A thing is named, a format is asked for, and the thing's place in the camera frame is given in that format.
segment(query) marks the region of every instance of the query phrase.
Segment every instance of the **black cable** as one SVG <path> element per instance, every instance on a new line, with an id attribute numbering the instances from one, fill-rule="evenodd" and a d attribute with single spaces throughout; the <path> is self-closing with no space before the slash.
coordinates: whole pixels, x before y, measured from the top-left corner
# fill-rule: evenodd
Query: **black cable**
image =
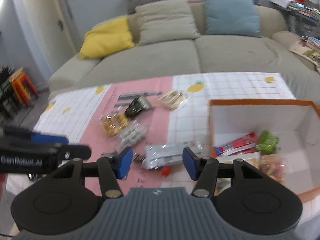
<path id="1" fill-rule="evenodd" d="M 11 237 L 11 238 L 14 238 L 14 236 L 4 235 L 4 234 L 1 234 L 1 233 L 0 233 L 0 236 L 5 236 L 5 237 Z"/>

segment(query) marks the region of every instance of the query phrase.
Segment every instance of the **beige pillow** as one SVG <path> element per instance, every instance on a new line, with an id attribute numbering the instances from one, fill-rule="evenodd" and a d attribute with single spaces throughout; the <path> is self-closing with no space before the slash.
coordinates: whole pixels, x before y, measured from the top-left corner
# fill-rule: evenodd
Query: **beige pillow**
<path id="1" fill-rule="evenodd" d="M 200 37 L 187 0 L 165 0 L 137 6 L 140 42 L 196 39 Z"/>

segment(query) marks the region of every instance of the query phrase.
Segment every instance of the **beige sofa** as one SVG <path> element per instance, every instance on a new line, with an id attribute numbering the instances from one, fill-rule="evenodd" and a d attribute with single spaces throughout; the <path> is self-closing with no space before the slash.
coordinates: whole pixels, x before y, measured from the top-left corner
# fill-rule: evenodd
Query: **beige sofa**
<path id="1" fill-rule="evenodd" d="M 298 39 L 275 9 L 256 6 L 262 38 L 204 35 L 203 4 L 190 5 L 201 37 L 136 46 L 104 59 L 66 62 L 50 79 L 52 95 L 95 85 L 190 73 L 273 72 L 281 73 L 298 99 L 320 105 L 320 74 L 307 60 L 288 47 Z M 134 41 L 139 41 L 137 16 L 128 17 Z"/>

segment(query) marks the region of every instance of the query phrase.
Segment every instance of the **stool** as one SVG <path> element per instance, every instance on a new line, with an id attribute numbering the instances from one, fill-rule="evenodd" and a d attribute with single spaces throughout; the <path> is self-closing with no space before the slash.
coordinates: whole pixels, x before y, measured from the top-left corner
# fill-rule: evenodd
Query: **stool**
<path id="1" fill-rule="evenodd" d="M 23 71 L 23 67 L 19 68 L 10 76 L 10 83 L 21 103 L 25 102 L 27 105 L 30 103 L 30 93 L 38 98 L 38 91 L 27 74 Z"/>

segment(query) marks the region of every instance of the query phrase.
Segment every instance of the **lemon leaf print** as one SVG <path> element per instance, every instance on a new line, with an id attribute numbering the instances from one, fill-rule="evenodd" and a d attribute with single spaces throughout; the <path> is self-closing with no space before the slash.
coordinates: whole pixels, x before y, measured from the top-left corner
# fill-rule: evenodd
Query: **lemon leaf print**
<path id="1" fill-rule="evenodd" d="M 194 83 L 193 85 L 189 86 L 187 91 L 188 92 L 199 92 L 204 88 L 204 84 L 202 81 L 197 81 L 196 83 Z"/>
<path id="2" fill-rule="evenodd" d="M 104 86 L 100 86 L 96 90 L 96 95 L 100 94 L 104 90 Z"/>
<path id="3" fill-rule="evenodd" d="M 64 114 L 64 113 L 66 113 L 66 112 L 69 112 L 71 110 L 71 107 L 67 107 L 66 109 L 64 109 L 63 111 L 62 111 L 62 113 Z"/>
<path id="4" fill-rule="evenodd" d="M 45 109 L 45 112 L 48 112 L 54 106 L 55 103 L 56 103 L 56 101 L 48 104 L 47 108 Z"/>
<path id="5" fill-rule="evenodd" d="M 274 78 L 274 77 L 266 77 L 264 80 L 265 80 L 268 84 L 270 84 L 270 83 L 272 83 L 272 82 L 275 80 L 275 78 Z"/>

